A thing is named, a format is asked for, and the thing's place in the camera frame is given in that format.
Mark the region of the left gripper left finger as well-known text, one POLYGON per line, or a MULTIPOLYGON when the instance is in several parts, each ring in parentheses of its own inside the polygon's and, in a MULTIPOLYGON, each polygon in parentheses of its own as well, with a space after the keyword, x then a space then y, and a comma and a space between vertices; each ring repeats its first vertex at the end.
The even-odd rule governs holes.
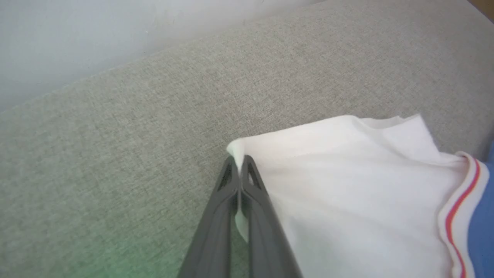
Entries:
POLYGON ((224 161, 196 228, 178 278, 230 278, 231 220, 237 211, 239 174, 233 157, 224 161))

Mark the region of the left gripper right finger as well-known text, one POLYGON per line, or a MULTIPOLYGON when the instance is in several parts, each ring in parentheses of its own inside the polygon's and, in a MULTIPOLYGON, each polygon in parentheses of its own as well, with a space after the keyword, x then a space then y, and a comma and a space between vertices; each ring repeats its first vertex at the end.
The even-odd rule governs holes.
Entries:
POLYGON ((241 211, 248 221, 249 278, 303 278, 254 159, 240 169, 241 211))

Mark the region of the blue white basketball jersey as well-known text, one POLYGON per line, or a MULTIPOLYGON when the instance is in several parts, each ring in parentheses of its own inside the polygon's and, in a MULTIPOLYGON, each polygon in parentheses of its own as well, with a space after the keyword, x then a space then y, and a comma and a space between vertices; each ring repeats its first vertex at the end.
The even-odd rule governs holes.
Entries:
POLYGON ((228 144, 254 158, 304 278, 494 278, 494 153, 422 117, 344 115, 228 144))

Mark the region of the grey fabric sofa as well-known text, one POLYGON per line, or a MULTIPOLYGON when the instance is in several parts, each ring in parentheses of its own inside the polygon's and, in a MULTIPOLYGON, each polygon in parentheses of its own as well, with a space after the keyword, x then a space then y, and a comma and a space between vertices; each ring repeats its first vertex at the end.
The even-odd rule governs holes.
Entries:
POLYGON ((494 139, 494 23, 466 0, 327 0, 0 113, 0 278, 173 278, 233 139, 420 113, 494 139))

